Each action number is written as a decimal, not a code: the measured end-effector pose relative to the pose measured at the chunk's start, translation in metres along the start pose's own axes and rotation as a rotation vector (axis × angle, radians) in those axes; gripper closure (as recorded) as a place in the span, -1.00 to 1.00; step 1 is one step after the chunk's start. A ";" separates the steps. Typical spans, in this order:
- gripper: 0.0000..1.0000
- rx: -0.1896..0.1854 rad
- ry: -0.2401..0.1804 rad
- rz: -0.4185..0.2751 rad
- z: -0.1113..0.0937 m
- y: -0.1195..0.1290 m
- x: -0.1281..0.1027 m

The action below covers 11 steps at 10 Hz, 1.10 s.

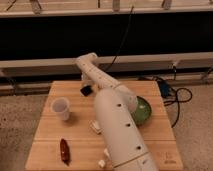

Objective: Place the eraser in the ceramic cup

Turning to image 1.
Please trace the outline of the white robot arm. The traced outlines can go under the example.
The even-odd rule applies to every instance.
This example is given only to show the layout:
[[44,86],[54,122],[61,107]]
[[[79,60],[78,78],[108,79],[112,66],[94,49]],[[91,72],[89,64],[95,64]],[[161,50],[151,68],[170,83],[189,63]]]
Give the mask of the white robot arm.
[[133,120],[139,97],[99,69],[97,58],[95,53],[89,53],[79,56],[76,64],[82,71],[82,81],[86,85],[96,83],[100,88],[94,110],[114,171],[159,171]]

